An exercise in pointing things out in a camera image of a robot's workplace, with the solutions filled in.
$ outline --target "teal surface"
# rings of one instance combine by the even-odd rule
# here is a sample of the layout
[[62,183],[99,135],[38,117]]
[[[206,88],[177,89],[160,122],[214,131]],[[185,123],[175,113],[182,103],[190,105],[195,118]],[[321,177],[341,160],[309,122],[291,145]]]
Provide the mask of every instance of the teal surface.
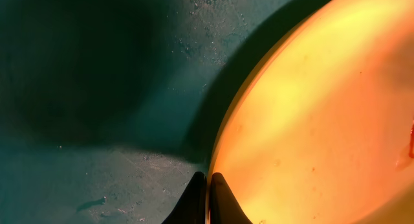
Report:
[[161,223],[292,1],[0,0],[0,223]]

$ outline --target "red spot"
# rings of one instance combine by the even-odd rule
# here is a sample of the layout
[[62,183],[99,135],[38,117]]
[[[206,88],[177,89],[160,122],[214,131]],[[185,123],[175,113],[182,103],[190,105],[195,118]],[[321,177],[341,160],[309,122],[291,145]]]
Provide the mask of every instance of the red spot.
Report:
[[409,140],[408,156],[414,159],[414,121],[413,121],[413,127],[411,128],[411,138]]

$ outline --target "yellow plate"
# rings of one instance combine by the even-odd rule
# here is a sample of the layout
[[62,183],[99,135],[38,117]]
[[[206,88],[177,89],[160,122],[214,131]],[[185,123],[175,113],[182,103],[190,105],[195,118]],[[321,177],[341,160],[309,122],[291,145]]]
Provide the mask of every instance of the yellow plate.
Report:
[[414,182],[413,18],[414,0],[333,0],[254,69],[210,168],[253,223],[352,223]]

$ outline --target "yellow highlight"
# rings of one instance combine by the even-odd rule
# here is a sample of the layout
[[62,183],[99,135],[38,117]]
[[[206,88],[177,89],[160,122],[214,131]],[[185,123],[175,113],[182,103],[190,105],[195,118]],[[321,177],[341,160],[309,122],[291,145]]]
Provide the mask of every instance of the yellow highlight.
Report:
[[334,0],[261,68],[212,165],[253,223],[358,221],[414,182],[414,168],[394,170],[414,86],[381,79],[412,16],[414,0]]

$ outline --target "red stain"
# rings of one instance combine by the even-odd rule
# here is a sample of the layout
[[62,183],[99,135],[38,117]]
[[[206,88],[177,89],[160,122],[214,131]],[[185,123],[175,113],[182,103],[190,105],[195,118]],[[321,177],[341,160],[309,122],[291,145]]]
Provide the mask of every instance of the red stain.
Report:
[[414,121],[413,121],[413,127],[411,127],[411,138],[409,140],[408,156],[414,159]]

